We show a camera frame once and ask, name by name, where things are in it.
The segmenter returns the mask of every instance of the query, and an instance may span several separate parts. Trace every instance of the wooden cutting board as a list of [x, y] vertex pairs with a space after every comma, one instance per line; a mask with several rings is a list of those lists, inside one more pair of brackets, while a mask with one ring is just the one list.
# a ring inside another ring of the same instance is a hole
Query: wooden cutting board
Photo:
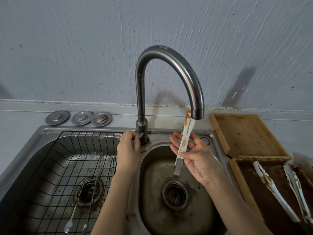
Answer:
[[225, 154], [290, 157], [256, 114], [210, 114], [210, 121]]

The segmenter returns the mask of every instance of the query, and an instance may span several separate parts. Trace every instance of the black wire rack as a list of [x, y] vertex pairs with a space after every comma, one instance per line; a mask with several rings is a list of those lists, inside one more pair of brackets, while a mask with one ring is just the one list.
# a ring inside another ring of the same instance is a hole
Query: black wire rack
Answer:
[[82, 232], [91, 206], [89, 234], [115, 174], [121, 134], [63, 131], [56, 141], [39, 150], [18, 177], [26, 184], [8, 213], [8, 231], [64, 234], [77, 204], [68, 234]]

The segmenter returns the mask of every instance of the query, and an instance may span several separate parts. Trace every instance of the textured wall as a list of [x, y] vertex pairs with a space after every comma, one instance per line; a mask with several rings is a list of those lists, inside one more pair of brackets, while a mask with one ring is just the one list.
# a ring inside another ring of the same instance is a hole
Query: textured wall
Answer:
[[[313, 110], [312, 0], [0, 0], [0, 98], [136, 103], [135, 63], [162, 44], [206, 106]], [[188, 104], [166, 63], [146, 102]]]

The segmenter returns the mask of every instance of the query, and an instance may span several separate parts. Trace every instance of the drain strainer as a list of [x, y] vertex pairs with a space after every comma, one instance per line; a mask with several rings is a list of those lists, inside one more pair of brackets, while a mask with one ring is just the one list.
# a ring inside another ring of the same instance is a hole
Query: drain strainer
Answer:
[[85, 183], [82, 181], [76, 187], [74, 200], [77, 201], [78, 206], [90, 206], [92, 196], [94, 196], [92, 202], [94, 204], [103, 194], [103, 190], [104, 185], [100, 178], [96, 180], [96, 177], [87, 177]]
[[170, 180], [163, 186], [162, 199], [168, 208], [178, 211], [187, 206], [189, 194], [182, 182]]

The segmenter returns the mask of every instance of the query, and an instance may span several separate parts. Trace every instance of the faucet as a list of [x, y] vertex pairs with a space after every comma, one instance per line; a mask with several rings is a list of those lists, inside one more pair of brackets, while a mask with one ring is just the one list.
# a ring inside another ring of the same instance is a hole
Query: faucet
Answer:
[[148, 142], [148, 121], [145, 118], [145, 71], [152, 59], [161, 59], [167, 62], [178, 73], [184, 83], [191, 107], [191, 118], [200, 120], [204, 117], [204, 99], [198, 77], [187, 60], [175, 50], [155, 45], [147, 48], [139, 56], [136, 64], [136, 91], [138, 119], [136, 132], [139, 133], [141, 145]]

